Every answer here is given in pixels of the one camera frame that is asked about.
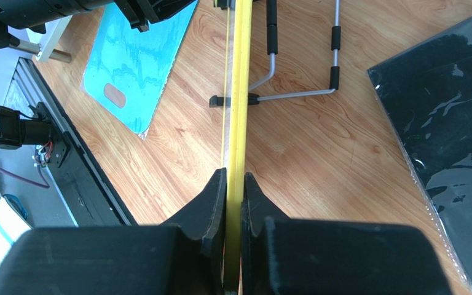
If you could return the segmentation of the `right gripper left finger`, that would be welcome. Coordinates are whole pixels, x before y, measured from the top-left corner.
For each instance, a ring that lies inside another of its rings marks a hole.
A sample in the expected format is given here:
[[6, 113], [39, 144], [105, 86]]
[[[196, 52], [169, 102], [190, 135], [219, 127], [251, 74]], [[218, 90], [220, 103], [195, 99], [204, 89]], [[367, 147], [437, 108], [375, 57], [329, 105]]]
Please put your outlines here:
[[227, 172], [159, 225], [38, 228], [0, 266], [0, 294], [222, 294]]

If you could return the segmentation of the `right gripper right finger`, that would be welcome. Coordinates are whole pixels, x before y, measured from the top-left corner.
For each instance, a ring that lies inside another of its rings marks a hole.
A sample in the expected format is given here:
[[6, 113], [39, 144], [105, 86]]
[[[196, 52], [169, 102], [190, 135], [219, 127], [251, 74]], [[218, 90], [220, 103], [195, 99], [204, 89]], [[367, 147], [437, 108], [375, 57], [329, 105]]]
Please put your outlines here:
[[400, 224], [295, 219], [245, 175], [244, 294], [450, 294], [421, 230]]

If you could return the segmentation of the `yellow framed whiteboard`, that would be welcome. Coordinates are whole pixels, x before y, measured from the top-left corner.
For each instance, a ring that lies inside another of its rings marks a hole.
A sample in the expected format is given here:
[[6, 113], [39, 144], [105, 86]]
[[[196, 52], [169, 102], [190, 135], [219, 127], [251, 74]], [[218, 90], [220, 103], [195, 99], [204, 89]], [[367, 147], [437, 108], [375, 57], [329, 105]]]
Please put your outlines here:
[[227, 170], [226, 231], [222, 287], [241, 293], [242, 202], [250, 69], [252, 1], [227, 1], [221, 163]]

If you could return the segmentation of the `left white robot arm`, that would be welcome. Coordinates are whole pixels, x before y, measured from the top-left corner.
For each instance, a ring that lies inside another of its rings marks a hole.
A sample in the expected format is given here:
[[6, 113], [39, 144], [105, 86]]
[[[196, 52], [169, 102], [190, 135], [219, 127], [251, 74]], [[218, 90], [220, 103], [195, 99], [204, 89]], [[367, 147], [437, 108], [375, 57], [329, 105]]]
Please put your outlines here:
[[[105, 6], [108, 1], [30, 0], [0, 1], [0, 49], [24, 51], [25, 42], [9, 33], [9, 28], [46, 32], [46, 23]], [[131, 28], [140, 32], [150, 24], [167, 20], [191, 4], [190, 1], [115, 1]], [[52, 126], [43, 116], [21, 119], [20, 112], [0, 106], [0, 148], [18, 149], [23, 145], [50, 141]]]

